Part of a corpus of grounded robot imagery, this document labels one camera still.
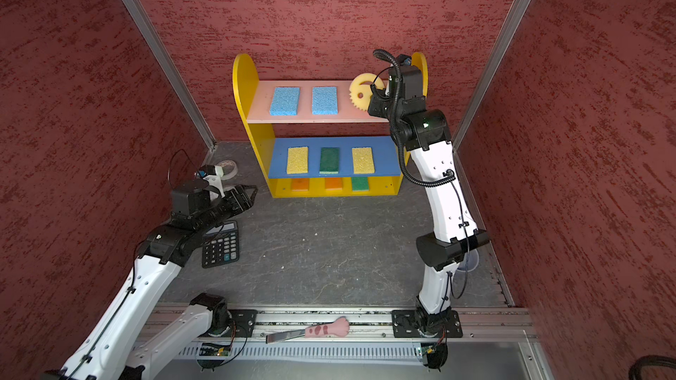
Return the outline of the yellow smiley face sponge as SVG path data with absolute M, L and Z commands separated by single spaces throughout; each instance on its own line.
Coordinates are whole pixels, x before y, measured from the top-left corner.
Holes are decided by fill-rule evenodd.
M 355 108 L 368 112 L 373 98 L 372 86 L 377 90 L 384 90 L 387 87 L 387 82 L 372 73 L 362 73 L 352 80 L 350 83 L 350 101 Z

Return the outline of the orange sponge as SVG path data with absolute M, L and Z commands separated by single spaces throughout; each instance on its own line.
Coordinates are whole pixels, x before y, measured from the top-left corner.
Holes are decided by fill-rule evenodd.
M 342 178 L 326 178 L 325 179 L 325 190 L 326 191 L 342 191 L 343 190 L 343 179 Z
M 297 178 L 292 179 L 292 184 L 290 184 L 292 192 L 305 192 L 310 188 L 310 179 L 306 178 Z

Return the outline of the blue sponge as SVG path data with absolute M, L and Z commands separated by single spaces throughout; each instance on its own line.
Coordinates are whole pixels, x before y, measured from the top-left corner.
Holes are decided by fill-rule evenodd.
M 271 116 L 296 116 L 299 109 L 300 88 L 276 87 L 269 108 Z
M 338 114 L 337 88 L 335 86 L 317 86 L 312 89 L 312 114 Z

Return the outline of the orange sponge front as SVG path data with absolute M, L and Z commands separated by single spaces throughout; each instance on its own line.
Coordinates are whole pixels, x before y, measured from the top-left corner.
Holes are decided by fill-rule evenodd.
M 342 191 L 343 190 L 343 179 L 342 178 L 326 178 L 325 179 L 325 190 L 326 191 Z

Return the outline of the dark green sponge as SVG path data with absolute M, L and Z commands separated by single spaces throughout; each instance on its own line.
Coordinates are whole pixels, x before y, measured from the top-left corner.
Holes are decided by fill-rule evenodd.
M 320 170 L 322 175 L 334 175 L 340 172 L 341 151 L 336 147 L 320 150 Z

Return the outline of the light green sponge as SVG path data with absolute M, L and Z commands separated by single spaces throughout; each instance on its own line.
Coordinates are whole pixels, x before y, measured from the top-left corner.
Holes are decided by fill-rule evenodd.
M 369 179 L 367 177 L 353 177 L 351 179 L 351 189 L 353 192 L 367 192 L 370 190 Z

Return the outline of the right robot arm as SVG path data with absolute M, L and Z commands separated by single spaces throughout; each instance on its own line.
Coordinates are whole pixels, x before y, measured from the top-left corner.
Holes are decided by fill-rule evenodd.
M 423 336 L 445 336 L 459 328 L 452 301 L 464 295 L 489 235 L 470 215 L 445 115 L 426 107 L 422 70 L 393 65 L 387 74 L 387 86 L 371 89 L 368 113 L 388 120 L 403 177 L 425 189 L 433 220 L 432 232 L 415 241 L 425 269 L 412 325 Z

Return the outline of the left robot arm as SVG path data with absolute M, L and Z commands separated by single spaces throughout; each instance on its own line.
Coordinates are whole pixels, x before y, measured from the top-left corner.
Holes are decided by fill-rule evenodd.
M 237 325 L 223 297 L 202 293 L 168 327 L 138 351 L 133 346 L 160 297 L 219 230 L 255 203 L 257 186 L 220 190 L 203 179 L 189 180 L 171 193 L 172 211 L 135 251 L 132 269 L 112 303 L 79 349 L 43 379 L 153 379 L 198 337 L 236 337 Z

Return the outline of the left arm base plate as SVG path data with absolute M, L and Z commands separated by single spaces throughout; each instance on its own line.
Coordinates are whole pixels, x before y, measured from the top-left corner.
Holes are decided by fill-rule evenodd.
M 218 312 L 209 329 L 198 337 L 213 339 L 251 338 L 259 311 L 253 309 L 230 309 Z

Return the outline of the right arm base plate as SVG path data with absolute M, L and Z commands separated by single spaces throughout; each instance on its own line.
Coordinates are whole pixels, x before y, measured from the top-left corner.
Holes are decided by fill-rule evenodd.
M 463 337 L 459 313 L 447 309 L 428 314 L 423 308 L 391 312 L 395 338 L 459 339 Z

